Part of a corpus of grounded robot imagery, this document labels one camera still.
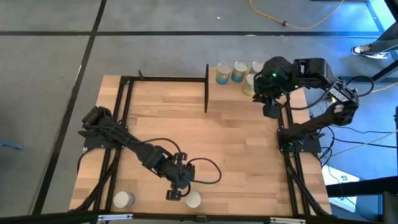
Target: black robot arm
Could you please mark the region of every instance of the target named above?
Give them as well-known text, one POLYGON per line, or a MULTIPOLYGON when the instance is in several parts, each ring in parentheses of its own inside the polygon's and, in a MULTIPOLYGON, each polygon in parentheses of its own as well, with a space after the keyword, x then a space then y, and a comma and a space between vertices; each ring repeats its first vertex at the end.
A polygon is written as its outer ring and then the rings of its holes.
POLYGON ((84 118, 83 128, 79 131, 83 137, 98 136, 106 142, 125 146, 135 152, 142 165, 158 177, 165 177, 171 181, 171 190, 167 191, 167 200, 180 200, 182 193, 179 189, 185 189, 195 178, 195 166, 183 164, 187 160, 187 154, 178 152, 174 155, 161 146, 154 146, 142 142, 130 134, 123 125, 115 123, 111 112, 107 108, 94 107, 84 118))
POLYGON ((336 99, 327 111, 310 121, 293 124, 289 129, 282 130, 285 138, 301 138, 303 134, 311 133, 325 126, 350 124, 358 109, 358 94, 350 90, 337 79, 330 66, 322 58, 296 59, 293 63, 283 57, 274 57, 264 64, 261 72, 254 77, 254 101, 264 103, 263 114, 271 118, 279 117, 279 107, 286 107, 277 101, 278 98, 290 94, 298 88, 318 88, 325 91, 321 98, 304 108, 289 108, 304 110, 327 95, 336 99))

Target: person's foot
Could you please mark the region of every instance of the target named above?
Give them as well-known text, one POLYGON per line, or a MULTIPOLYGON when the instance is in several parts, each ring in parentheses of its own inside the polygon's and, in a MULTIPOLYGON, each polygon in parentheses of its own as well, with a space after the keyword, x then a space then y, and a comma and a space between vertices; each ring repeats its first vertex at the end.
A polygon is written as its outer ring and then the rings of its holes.
POLYGON ((379 53, 379 54, 372 54, 371 51, 372 51, 371 44, 354 46, 351 48, 351 53, 353 55, 362 55, 362 56, 373 58, 373 59, 387 59, 387 56, 388 56, 387 52, 379 53))
POLYGON ((353 53, 353 55, 361 55, 366 53, 370 54, 371 51, 372 51, 371 44, 359 45, 351 48, 351 53, 353 53))

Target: can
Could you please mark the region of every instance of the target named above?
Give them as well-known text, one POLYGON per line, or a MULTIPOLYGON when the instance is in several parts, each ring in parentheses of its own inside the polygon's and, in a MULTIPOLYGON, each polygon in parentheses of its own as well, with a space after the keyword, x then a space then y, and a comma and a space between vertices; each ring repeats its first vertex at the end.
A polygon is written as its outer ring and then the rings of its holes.
POLYGON ((255 61, 251 64, 251 69, 249 74, 257 74, 259 72, 261 72, 262 68, 264 67, 264 63, 263 62, 258 62, 255 61))
POLYGON ((248 70, 248 65, 242 60, 238 60, 234 63, 234 69, 232 70, 232 81, 242 82, 244 80, 244 75, 248 70))
POLYGON ((133 193, 120 191, 113 197, 113 204, 118 208, 128 208, 134 204, 136 198, 133 193))
POLYGON ((224 85, 228 83, 231 67, 227 63, 219 63, 217 65, 216 82, 224 85))
POLYGON ((245 78, 243 92, 247 95, 254 95, 254 76, 255 74, 252 73, 245 78))

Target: wire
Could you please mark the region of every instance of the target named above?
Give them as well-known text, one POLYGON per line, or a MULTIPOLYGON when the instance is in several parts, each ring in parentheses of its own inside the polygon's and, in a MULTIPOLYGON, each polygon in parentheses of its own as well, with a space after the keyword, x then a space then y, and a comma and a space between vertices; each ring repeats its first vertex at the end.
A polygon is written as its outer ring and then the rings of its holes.
POLYGON ((79 160, 78 160, 78 162, 77 162, 77 174, 79 174, 81 159, 85 156, 85 154, 91 152, 91 150, 93 150, 93 149, 94 149, 94 148, 89 148, 89 149, 87 149, 87 151, 85 151, 85 152, 79 157, 79 160))
MULTIPOLYGON (((334 140, 337 140, 337 141, 341 141, 341 142, 347 142, 347 143, 365 144, 365 142, 346 141, 346 140, 341 140, 341 139, 337 139, 337 138, 333 138, 333 139, 334 139, 334 140)), ((396 146, 385 146, 385 145, 371 144, 371 143, 368 143, 368 145, 370 145, 370 146, 377 146, 377 147, 388 147, 388 148, 393 148, 393 149, 396 149, 396 148, 397 148, 396 146)))
POLYGON ((287 108, 287 109, 290 109, 290 110, 306 110, 306 109, 309 109, 309 108, 315 106, 317 103, 321 102, 321 101, 327 96, 327 94, 331 91, 331 89, 334 87, 334 85, 331 86, 331 87, 328 89, 328 91, 324 92, 324 93, 322 94, 322 96, 319 97, 319 99, 317 99, 315 102, 310 103, 308 106, 305 106, 305 107, 303 107, 303 108, 293 108, 293 107, 289 107, 289 106, 283 105, 282 103, 279 103, 279 102, 276 101, 276 100, 274 100, 274 101, 276 102, 276 104, 277 104, 278 106, 281 106, 281 107, 284 107, 284 108, 287 108))
POLYGON ((195 182, 195 183, 200 183, 200 184, 217 184, 217 183, 221 180, 221 177, 222 177, 221 170, 220 170, 220 168, 217 166, 217 164, 216 164, 215 162, 213 162, 211 159, 202 158, 202 157, 191 159, 190 161, 187 162, 187 164, 190 164, 191 162, 197 161, 197 160, 204 160, 204 161, 211 162, 211 163, 216 167, 216 169, 217 169, 217 171, 218 171, 220 177, 218 178, 218 180, 212 181, 212 182, 205 182, 205 181, 201 181, 201 180, 189 180, 189 181, 190 181, 190 182, 195 182))
POLYGON ((325 162, 323 165, 321 165, 322 168, 323 168, 326 164, 329 163, 330 157, 331 157, 331 155, 333 154, 333 151, 331 150, 330 147, 328 148, 327 151, 330 152, 330 155, 329 155, 328 159, 326 160, 326 162, 325 162))
POLYGON ((173 141, 173 140, 171 140, 171 139, 168 139, 168 138, 155 138, 155 139, 149 139, 149 140, 142 141, 141 143, 148 143, 148 142, 152 142, 152 141, 161 141, 161 140, 171 142, 171 143, 177 148, 178 152, 181 152, 181 149, 180 149, 180 147, 178 146, 178 144, 175 143, 175 141, 173 141))
POLYGON ((327 20, 342 5, 343 2, 344 2, 344 0, 341 0, 340 4, 331 13, 329 13, 329 15, 327 15, 325 18, 323 18, 321 21, 317 22, 316 24, 308 26, 308 27, 297 27, 297 26, 293 26, 293 25, 288 24, 286 21, 281 21, 279 19, 276 19, 275 17, 272 17, 272 16, 270 16, 268 14, 265 14, 263 12, 258 11, 257 9, 254 8, 254 6, 252 4, 252 0, 249 0, 251 9, 253 9, 253 11, 255 11, 256 13, 258 13, 260 15, 263 15, 263 16, 266 16, 266 17, 268 17, 268 18, 270 18, 270 19, 272 19, 274 21, 277 21, 277 22, 281 23, 283 26, 286 25, 286 26, 289 26, 289 27, 295 28, 295 29, 311 29, 312 27, 315 27, 315 26, 321 24, 323 21, 327 20))
POLYGON ((191 183, 188 182, 188 190, 185 194, 181 195, 181 197, 186 197, 191 192, 191 183))
POLYGON ((293 146, 294 146, 295 151, 293 153, 293 156, 289 156, 289 158, 294 158, 298 153, 297 146, 295 144, 293 144, 293 146))
POLYGON ((94 187, 94 189, 91 191, 89 196, 84 200, 84 202, 77 207, 75 210, 88 210, 91 204, 94 202, 94 198, 97 197, 97 195, 102 191, 105 183, 109 179, 109 177, 115 172, 116 170, 116 161, 117 157, 113 157, 111 165, 109 165, 108 169, 104 173, 104 176, 100 178, 98 181, 97 185, 94 187))
POLYGON ((342 127, 342 126, 336 126, 336 125, 330 125, 330 126, 332 126, 332 127, 334 127, 334 128, 346 128, 346 129, 350 129, 350 130, 356 131, 357 133, 361 133, 361 134, 367 134, 367 133, 389 134, 389 133, 391 133, 390 131, 365 131, 365 132, 363 132, 363 131, 355 130, 355 129, 350 128, 350 127, 342 127))
POLYGON ((359 78, 365 78, 365 79, 370 80, 372 86, 371 86, 371 89, 370 89, 369 91, 367 91, 367 92, 364 93, 364 94, 358 95, 358 97, 367 96, 367 95, 371 94, 372 91, 373 91, 373 89, 374 89, 374 80, 373 80, 371 77, 367 77, 367 76, 364 76, 364 75, 358 75, 357 77, 353 77, 353 78, 351 78, 350 80, 348 80, 348 82, 346 83, 346 85, 348 86, 349 83, 351 83, 352 81, 357 80, 357 79, 359 79, 359 78))
POLYGON ((380 88, 380 89, 378 89, 378 90, 373 90, 372 93, 375 93, 375 92, 377 92, 377 91, 381 91, 381 90, 388 89, 388 88, 390 88, 390 87, 392 87, 392 86, 394 86, 394 85, 396 85, 396 84, 398 84, 398 82, 397 82, 397 83, 394 83, 394 84, 391 84, 391 85, 389 85, 389 86, 386 86, 386 87, 384 87, 384 88, 380 88))
POLYGON ((341 152, 337 152, 336 154, 334 154, 334 155, 331 155, 331 156, 337 156, 338 154, 341 154, 341 153, 344 153, 344 152, 347 152, 347 151, 350 151, 350 150, 356 149, 356 148, 358 148, 358 147, 361 147, 361 146, 365 146, 365 145, 368 145, 368 144, 374 143, 374 142, 376 142, 376 141, 378 141, 378 140, 382 140, 382 139, 384 139, 384 138, 386 138, 386 137, 390 136, 391 134, 395 134, 395 133, 398 133, 398 129, 397 129, 397 130, 395 130, 395 131, 393 131, 393 132, 391 132, 391 133, 389 133, 389 134, 387 134, 387 135, 385 135, 385 136, 383 136, 383 137, 381 137, 381 138, 378 138, 378 139, 376 139, 376 140, 373 140, 373 141, 370 141, 370 142, 366 142, 366 143, 364 143, 364 144, 360 144, 360 145, 358 145, 358 146, 355 146, 355 147, 351 147, 351 148, 349 148, 349 149, 345 149, 345 150, 343 150, 343 151, 341 151, 341 152))
MULTIPOLYGON (((327 162, 327 164, 328 164, 329 175, 330 175, 331 177, 333 177, 334 179, 337 180, 338 185, 340 186, 341 194, 344 195, 343 188, 341 187, 340 181, 339 181, 334 175, 331 174, 329 162, 327 162)), ((354 202, 352 202, 350 199, 348 199, 348 197, 345 197, 345 199, 347 199, 349 202, 351 202, 351 203, 355 206, 355 208, 357 209, 358 213, 359 213, 364 219, 366 219, 367 221, 371 222, 370 219, 368 219, 368 218, 366 218, 364 215, 362 215, 361 211, 359 210, 359 208, 356 206, 356 204, 355 204, 354 202)))

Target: wooden tabletop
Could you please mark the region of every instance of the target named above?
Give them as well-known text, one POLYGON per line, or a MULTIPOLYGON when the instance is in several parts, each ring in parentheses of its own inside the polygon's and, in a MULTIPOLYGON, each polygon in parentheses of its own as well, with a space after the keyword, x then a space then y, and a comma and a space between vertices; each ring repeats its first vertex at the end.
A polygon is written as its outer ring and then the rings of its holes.
MULTIPOLYGON (((262 115, 262 104, 253 103, 251 97, 243 93, 243 83, 230 80, 227 85, 218 85, 215 73, 215 69, 210 69, 207 113, 203 104, 204 83, 134 82, 127 125, 129 132, 141 140, 159 137, 174 140, 188 154, 188 160, 196 157, 213 160, 222 171, 221 181, 215 185, 192 184, 192 191, 201 195, 198 208, 189 208, 185 199, 167 201, 165 195, 170 182, 151 174, 133 152, 124 149, 114 193, 132 192, 136 202, 125 209, 112 206, 112 211, 292 215, 285 165, 277 143, 277 120, 262 115)), ((119 79, 119 76, 104 76, 97 105, 113 109, 119 79)), ((291 99, 292 106, 306 106, 302 89, 294 91, 291 99)), ((293 111, 293 116, 296 123, 309 119, 307 110, 293 111)), ((176 151, 169 142, 154 143, 171 153, 176 151)), ((79 206, 96 185, 103 154, 104 149, 97 149, 83 158, 70 208, 79 206)), ((318 160, 311 154, 300 155, 306 186, 323 209, 330 212, 318 160)), ((196 180, 218 178, 217 170, 209 162, 196 161, 195 165, 196 180)), ((107 188, 104 188, 101 208, 104 208, 107 188)), ((296 194, 299 210, 303 212, 297 186, 296 194)))

